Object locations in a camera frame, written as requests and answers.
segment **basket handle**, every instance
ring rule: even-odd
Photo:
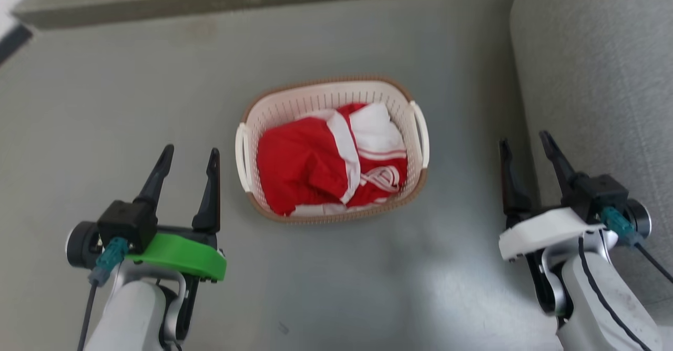
[[[241,123],[236,130],[236,169],[243,191],[250,192],[252,177],[250,176],[250,148],[248,148],[248,127]]]
[[[427,133],[427,124],[425,123],[425,116],[421,111],[421,107],[416,104],[415,101],[409,102],[411,107],[414,109],[414,116],[416,117],[416,123],[421,130],[421,147],[423,148],[423,169],[427,169],[427,165],[430,163],[430,135]]]

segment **laundry basket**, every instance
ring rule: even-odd
[[[338,108],[352,102],[382,102],[397,126],[408,160],[404,186],[379,207],[350,208],[348,212],[310,217],[278,215],[264,198],[257,168],[257,144],[267,129],[294,121],[306,112]],[[325,223],[359,219],[401,207],[416,198],[427,179],[430,143],[421,109],[409,92],[396,82],[358,76],[306,82],[272,90],[257,98],[243,114],[236,131],[236,167],[243,190],[262,215],[285,223]]]

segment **red and white garment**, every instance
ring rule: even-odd
[[[349,104],[265,131],[257,167],[275,213],[343,213],[380,205],[400,190],[406,147],[385,105]]]

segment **basket rim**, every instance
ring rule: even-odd
[[[268,95],[272,95],[277,92],[285,91],[285,90],[291,90],[294,88],[301,88],[301,87],[308,87],[308,86],[314,86],[314,85],[322,85],[322,84],[328,84],[328,83],[341,83],[341,82],[363,82],[363,81],[379,81],[379,82],[384,82],[388,83],[389,85],[392,85],[393,87],[397,88],[402,95],[405,97],[405,99],[408,102],[413,102],[414,99],[411,96],[411,93],[404,88],[404,86],[400,85],[396,80],[393,80],[391,78],[387,78],[385,76],[380,76],[380,75],[356,75],[356,76],[341,76],[337,78],[327,78],[327,79],[317,79],[317,80],[308,80],[305,82],[301,83],[296,83],[293,85],[286,85],[283,87],[277,87],[277,88],[272,88],[271,90],[267,90],[263,92],[261,95],[258,95],[253,102],[251,102],[250,105],[248,105],[248,108],[246,108],[246,111],[243,113],[243,117],[241,119],[241,122],[243,124],[248,122],[248,116],[250,116],[250,111],[255,107],[255,105],[259,102],[259,100],[264,99],[264,97],[267,97]],[[252,192],[247,192],[246,195],[248,196],[248,199],[252,203],[252,206],[259,212],[260,214],[264,215],[269,220],[273,220],[276,222],[281,222],[284,224],[325,224],[325,223],[330,223],[330,222],[345,222],[349,220],[356,220],[356,219],[362,219],[364,217],[369,217],[371,215],[375,214],[382,214],[385,212],[389,212],[391,210],[394,210],[396,208],[402,207],[403,205],[407,205],[410,202],[413,202],[413,200],[416,198],[416,196],[421,193],[421,190],[423,190],[423,187],[425,186],[425,183],[427,181],[427,167],[421,169],[421,172],[419,173],[419,180],[416,183],[416,186],[414,189],[409,193],[409,195],[406,196],[406,198],[402,200],[396,200],[394,202],[387,202],[381,205],[380,207],[374,207],[366,210],[360,210],[358,212],[347,212],[347,213],[342,213],[342,214],[328,214],[328,215],[312,215],[308,217],[299,217],[299,216],[291,216],[291,215],[278,215],[274,212],[268,211],[262,207],[262,205],[257,202],[257,199],[254,197],[254,194]]]

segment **gray floor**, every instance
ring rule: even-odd
[[[560,349],[526,267],[497,248],[498,138],[511,138],[532,185],[511,3],[360,0],[38,35],[0,69],[3,349],[75,348],[87,272],[67,264],[65,236],[132,199],[168,142],[166,224],[190,223],[209,148],[223,155],[229,269],[199,289],[185,349]],[[416,96],[431,135],[425,190],[358,222],[263,219],[233,162],[246,105],[356,73]]]

